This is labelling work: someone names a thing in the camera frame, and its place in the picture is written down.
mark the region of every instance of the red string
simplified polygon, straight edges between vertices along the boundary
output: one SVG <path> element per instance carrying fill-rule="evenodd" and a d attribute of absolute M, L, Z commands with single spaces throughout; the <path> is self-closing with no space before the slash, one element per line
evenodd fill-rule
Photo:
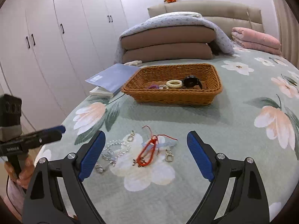
<path fill-rule="evenodd" d="M 158 136 L 167 136 L 168 138 L 171 138 L 171 139 L 173 139 L 173 140 L 177 140 L 177 139 L 175 139 L 175 138 L 172 138 L 172 137 L 170 137 L 170 136 L 168 136 L 168 135 L 153 135 L 152 134 L 152 130 L 151 130 L 151 128 L 149 127 L 149 126 L 143 126 L 142 128 L 144 128 L 144 127 L 148 127 L 149 128 L 149 130 L 150 130 L 150 133 L 151 133 L 151 139 L 149 140 L 149 142 L 145 145 L 145 147 L 142 149 L 142 151 L 140 152 L 140 154 L 138 155 L 138 157 L 136 158 L 136 159 L 133 159 L 133 162 L 134 162 L 134 164 L 133 165 L 135 165 L 136 163 L 138 163 L 138 167 L 144 167 L 144 166 L 147 166 L 147 165 L 149 165 L 151 162 L 152 162 L 152 160 L 153 160 L 153 158 L 154 158 L 154 152 L 155 152 L 155 150 L 156 150 L 156 146 L 157 146 L 157 144 L 159 144 L 159 141 L 158 141 Z M 149 161 L 148 162 L 146 162 L 145 160 L 144 160 L 144 158 L 145 158 L 145 156 L 147 155 L 147 154 L 145 154 L 143 157 L 142 157 L 142 154 L 146 151 L 146 149 L 148 148 L 148 146 L 151 144 L 151 143 L 153 143 L 153 147 L 151 148 L 151 155 L 150 155 L 150 157 L 149 157 Z"/>

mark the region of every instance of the brown basket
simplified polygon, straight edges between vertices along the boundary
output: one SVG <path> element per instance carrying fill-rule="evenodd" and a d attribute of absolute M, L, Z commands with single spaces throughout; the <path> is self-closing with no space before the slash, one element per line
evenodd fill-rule
<path fill-rule="evenodd" d="M 202 89 L 147 89 L 152 84 L 166 84 L 169 80 L 182 80 L 194 75 L 200 79 Z M 216 68 L 210 64 L 149 66 L 137 71 L 122 87 L 122 92 L 137 102 L 208 105 L 222 92 Z"/>

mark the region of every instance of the headboard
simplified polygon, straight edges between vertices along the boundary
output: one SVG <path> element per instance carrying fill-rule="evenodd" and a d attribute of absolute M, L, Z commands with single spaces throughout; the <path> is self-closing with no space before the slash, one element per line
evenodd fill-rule
<path fill-rule="evenodd" d="M 150 7 L 148 12 L 151 18 L 171 12 L 197 12 L 218 25 L 230 39 L 233 27 L 264 32 L 261 10 L 239 3 L 210 0 L 179 1 Z"/>

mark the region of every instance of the metal bolt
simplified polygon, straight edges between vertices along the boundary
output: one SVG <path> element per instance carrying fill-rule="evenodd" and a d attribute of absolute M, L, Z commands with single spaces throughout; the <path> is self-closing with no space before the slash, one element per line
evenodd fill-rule
<path fill-rule="evenodd" d="M 219 158 L 219 159 L 225 159 L 225 155 L 223 154 L 223 153 L 218 153 L 217 154 L 217 157 Z"/>
<path fill-rule="evenodd" d="M 254 161 L 253 161 L 253 159 L 252 159 L 251 157 L 248 157 L 248 158 L 247 158 L 247 162 L 249 162 L 249 163 L 253 163 Z"/>
<path fill-rule="evenodd" d="M 68 154 L 68 159 L 74 159 L 76 157 L 75 153 Z"/>
<path fill-rule="evenodd" d="M 43 158 L 41 158 L 40 160 L 38 160 L 38 162 L 39 162 L 39 163 L 44 163 L 45 161 L 47 161 L 47 159 L 46 159 L 46 158 L 44 158 L 44 157 L 43 157 Z"/>

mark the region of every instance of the notebook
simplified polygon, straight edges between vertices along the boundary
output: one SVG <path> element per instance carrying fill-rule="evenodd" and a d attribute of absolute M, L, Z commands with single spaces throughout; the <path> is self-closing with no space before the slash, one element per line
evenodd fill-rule
<path fill-rule="evenodd" d="M 138 70 L 140 70 L 140 68 L 137 66 L 127 66 L 118 63 L 85 81 L 97 86 L 95 89 L 89 92 L 90 94 L 114 96 L 120 91 L 121 87 L 129 80 L 129 78 Z"/>

